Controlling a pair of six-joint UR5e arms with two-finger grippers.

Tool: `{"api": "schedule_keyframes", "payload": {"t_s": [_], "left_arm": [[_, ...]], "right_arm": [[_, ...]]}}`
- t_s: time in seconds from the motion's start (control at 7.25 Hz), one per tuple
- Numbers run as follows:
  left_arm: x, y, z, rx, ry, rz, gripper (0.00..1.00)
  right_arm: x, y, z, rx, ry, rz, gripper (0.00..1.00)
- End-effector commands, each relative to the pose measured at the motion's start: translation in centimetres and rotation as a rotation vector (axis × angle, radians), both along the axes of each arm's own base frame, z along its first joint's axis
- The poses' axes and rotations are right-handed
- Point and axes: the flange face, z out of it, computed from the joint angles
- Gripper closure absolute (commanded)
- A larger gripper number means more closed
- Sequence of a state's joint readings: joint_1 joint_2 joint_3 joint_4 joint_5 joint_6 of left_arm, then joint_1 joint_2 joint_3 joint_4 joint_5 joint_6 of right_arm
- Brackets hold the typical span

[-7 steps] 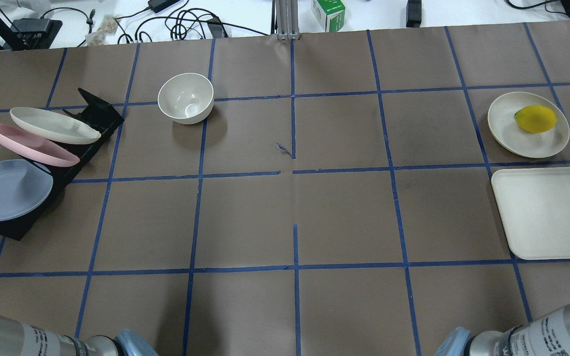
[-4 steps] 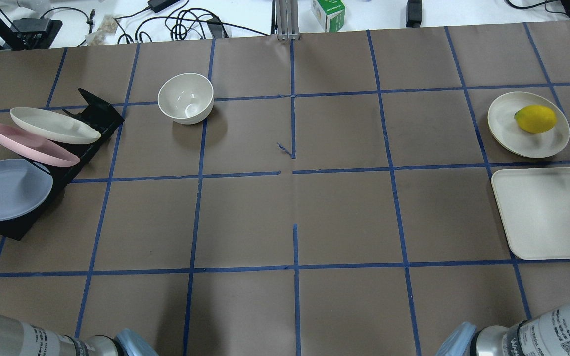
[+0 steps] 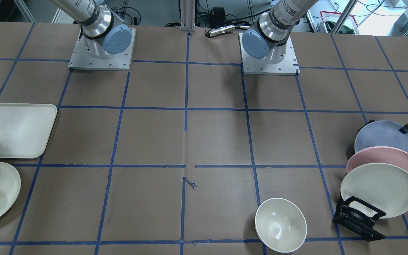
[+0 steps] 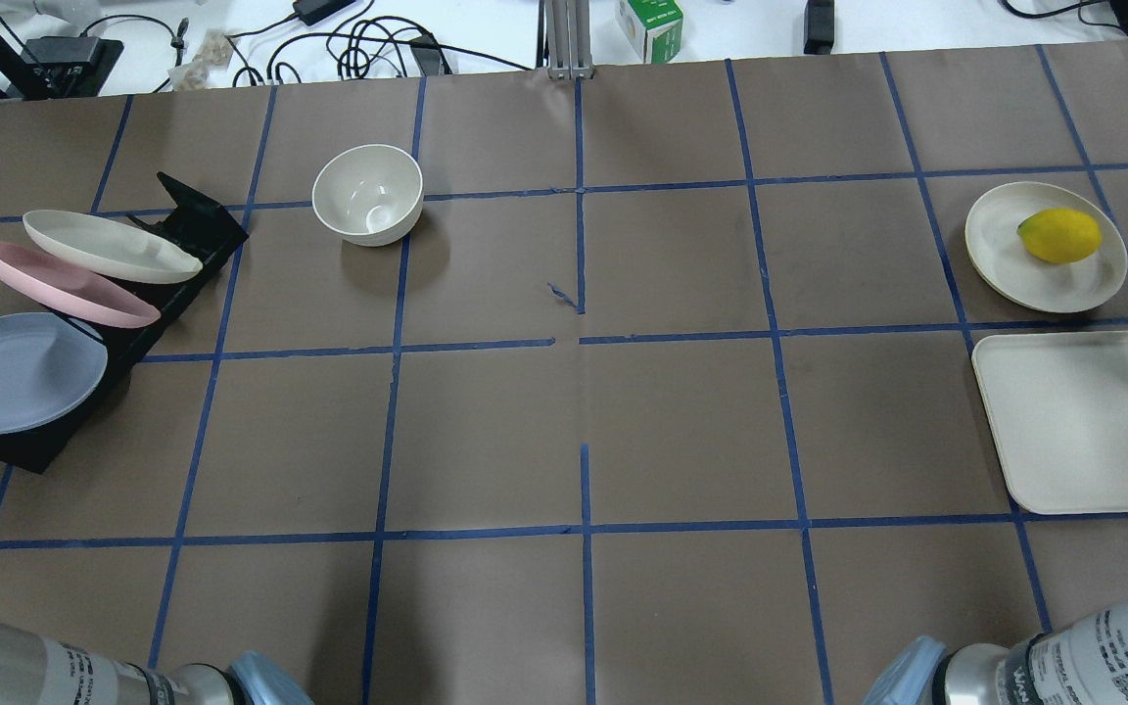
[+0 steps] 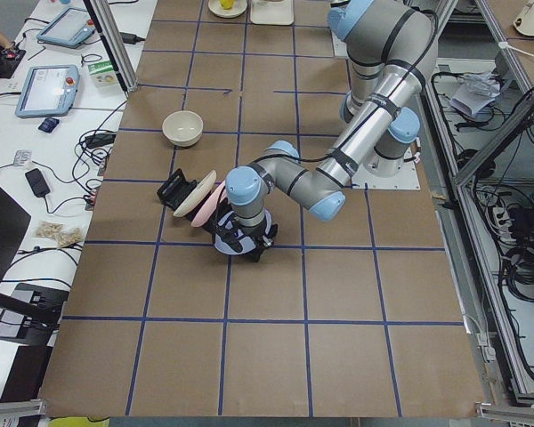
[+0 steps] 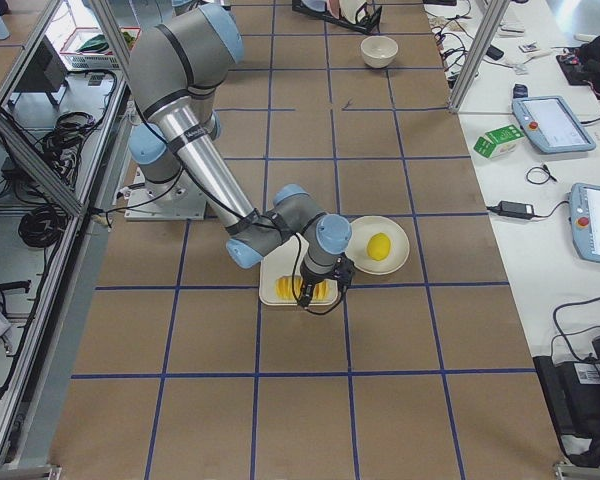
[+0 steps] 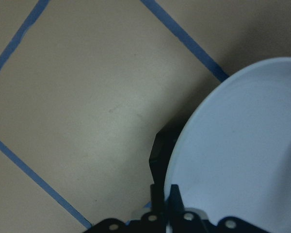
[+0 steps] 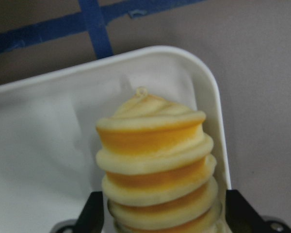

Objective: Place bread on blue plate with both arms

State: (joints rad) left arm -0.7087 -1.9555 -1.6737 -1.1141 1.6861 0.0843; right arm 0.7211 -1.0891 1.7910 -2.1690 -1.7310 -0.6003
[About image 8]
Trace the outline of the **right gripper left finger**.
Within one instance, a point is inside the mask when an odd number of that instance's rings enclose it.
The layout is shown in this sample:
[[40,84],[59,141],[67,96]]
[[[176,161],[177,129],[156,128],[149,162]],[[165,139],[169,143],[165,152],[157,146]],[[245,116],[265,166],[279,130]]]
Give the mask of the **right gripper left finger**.
[[76,223],[74,233],[101,233],[104,225],[102,191],[92,192],[85,203]]

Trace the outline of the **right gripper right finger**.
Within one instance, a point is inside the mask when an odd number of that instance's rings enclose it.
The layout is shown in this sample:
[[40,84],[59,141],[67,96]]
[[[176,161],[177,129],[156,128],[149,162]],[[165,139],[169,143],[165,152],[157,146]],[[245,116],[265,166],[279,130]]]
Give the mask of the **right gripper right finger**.
[[226,191],[226,222],[233,233],[284,233],[285,226],[266,221],[236,189]]

